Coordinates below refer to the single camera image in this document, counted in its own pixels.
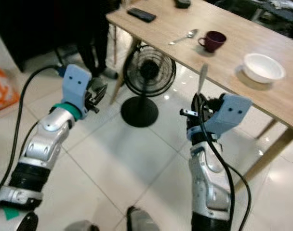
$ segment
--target maroon mug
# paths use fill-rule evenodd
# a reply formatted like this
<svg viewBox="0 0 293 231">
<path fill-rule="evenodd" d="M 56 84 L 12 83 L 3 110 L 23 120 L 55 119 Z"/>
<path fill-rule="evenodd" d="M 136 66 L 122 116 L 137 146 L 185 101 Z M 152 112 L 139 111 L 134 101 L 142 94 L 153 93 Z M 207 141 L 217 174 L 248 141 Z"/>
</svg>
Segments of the maroon mug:
<svg viewBox="0 0 293 231">
<path fill-rule="evenodd" d="M 226 36 L 218 31 L 209 31 L 204 38 L 198 39 L 198 43 L 203 46 L 206 51 L 213 53 L 220 48 L 227 40 Z"/>
</svg>

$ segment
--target mug handle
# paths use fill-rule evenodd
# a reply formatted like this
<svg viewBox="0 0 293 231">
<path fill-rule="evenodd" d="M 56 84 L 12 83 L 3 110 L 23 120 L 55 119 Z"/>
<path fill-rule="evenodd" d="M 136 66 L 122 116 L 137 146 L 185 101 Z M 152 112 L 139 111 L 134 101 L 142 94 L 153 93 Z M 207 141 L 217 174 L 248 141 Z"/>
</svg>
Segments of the mug handle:
<svg viewBox="0 0 293 231">
<path fill-rule="evenodd" d="M 204 41 L 205 41 L 205 38 L 200 38 L 200 39 L 198 39 L 198 43 L 199 43 L 201 46 L 205 47 L 205 45 L 203 45 L 203 44 L 200 42 L 200 40 L 204 40 Z"/>
</svg>

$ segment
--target smartphone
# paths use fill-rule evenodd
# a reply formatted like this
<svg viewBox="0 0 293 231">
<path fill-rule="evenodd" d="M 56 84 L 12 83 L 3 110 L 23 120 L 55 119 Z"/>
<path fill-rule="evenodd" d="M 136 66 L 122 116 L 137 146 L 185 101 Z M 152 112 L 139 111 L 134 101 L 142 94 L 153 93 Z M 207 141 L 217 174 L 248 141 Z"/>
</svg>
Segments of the smartphone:
<svg viewBox="0 0 293 231">
<path fill-rule="evenodd" d="M 142 10 L 137 9 L 135 7 L 129 9 L 127 11 L 127 13 L 130 14 L 130 15 L 132 15 L 132 16 L 135 16 L 135 17 L 141 19 L 142 21 L 144 21 L 146 23 L 150 23 L 150 22 L 152 22 L 156 18 L 156 15 L 153 15 L 151 13 L 142 11 Z"/>
</svg>

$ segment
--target robotic arm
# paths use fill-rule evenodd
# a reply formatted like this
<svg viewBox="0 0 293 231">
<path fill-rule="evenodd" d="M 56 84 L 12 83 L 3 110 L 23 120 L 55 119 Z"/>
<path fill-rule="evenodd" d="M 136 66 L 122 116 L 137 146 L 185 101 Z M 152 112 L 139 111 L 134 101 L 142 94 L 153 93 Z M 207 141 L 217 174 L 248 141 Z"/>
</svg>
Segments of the robotic arm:
<svg viewBox="0 0 293 231">
<path fill-rule="evenodd" d="M 0 190 L 0 231 L 34 231 L 38 217 L 33 212 L 41 204 L 41 192 L 61 150 L 62 142 L 79 119 L 95 106 L 106 93 L 105 85 L 95 97 L 86 90 L 91 74 L 69 65 L 63 81 L 63 99 L 37 126 L 28 142 L 8 185 Z"/>
<path fill-rule="evenodd" d="M 198 114 L 201 105 L 203 112 Z M 187 138 L 192 142 L 189 168 L 192 174 L 192 230 L 229 231 L 231 188 L 223 165 L 210 148 L 201 130 L 201 120 L 217 152 L 222 146 L 220 135 L 237 126 L 245 117 L 252 102 L 237 95 L 223 94 L 219 99 L 207 100 L 195 94 L 191 110 L 180 111 L 187 116 Z"/>
</svg>

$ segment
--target spoon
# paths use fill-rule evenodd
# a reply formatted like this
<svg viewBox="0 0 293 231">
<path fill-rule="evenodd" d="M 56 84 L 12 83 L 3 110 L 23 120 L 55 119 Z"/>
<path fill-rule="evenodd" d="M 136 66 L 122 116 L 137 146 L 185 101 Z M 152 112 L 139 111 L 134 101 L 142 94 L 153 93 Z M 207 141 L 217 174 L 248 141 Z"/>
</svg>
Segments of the spoon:
<svg viewBox="0 0 293 231">
<path fill-rule="evenodd" d="M 179 38 L 179 39 L 174 40 L 172 42 L 169 42 L 168 44 L 169 45 L 174 45 L 174 44 L 176 44 L 176 43 L 178 43 L 178 42 L 180 42 L 180 41 L 182 41 L 184 39 L 187 39 L 187 38 L 188 39 L 192 39 L 197 34 L 197 32 L 198 32 L 197 29 L 190 30 L 190 31 L 188 31 L 188 33 L 187 33 L 187 35 L 185 37 L 182 37 L 182 38 Z"/>
</svg>

